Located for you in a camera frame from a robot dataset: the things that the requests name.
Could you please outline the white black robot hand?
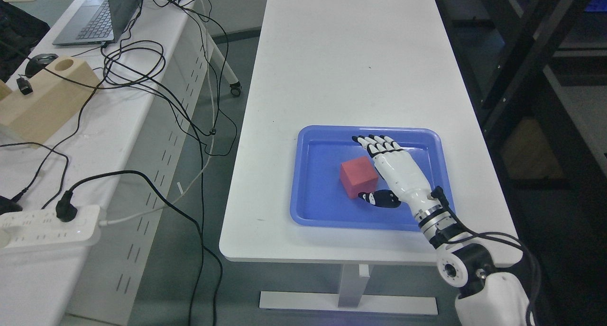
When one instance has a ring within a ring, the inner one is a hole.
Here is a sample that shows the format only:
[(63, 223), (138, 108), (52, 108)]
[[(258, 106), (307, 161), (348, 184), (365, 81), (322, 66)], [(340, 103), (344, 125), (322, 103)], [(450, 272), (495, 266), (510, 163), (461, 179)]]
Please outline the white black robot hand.
[(408, 151), (388, 136), (352, 136), (364, 149), (373, 165), (387, 183), (387, 190), (360, 192), (358, 197), (374, 207), (397, 208), (405, 203), (416, 220), (443, 208), (431, 196), (431, 186)]

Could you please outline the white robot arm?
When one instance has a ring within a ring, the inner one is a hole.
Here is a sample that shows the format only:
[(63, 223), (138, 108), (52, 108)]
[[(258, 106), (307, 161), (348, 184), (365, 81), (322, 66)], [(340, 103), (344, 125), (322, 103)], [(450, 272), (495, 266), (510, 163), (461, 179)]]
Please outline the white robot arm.
[(528, 250), (511, 235), (474, 233), (438, 201), (411, 203), (419, 229), (437, 250), (441, 277), (459, 291), (455, 309), (463, 326), (535, 326), (533, 300), (516, 275), (495, 266), (488, 240)]

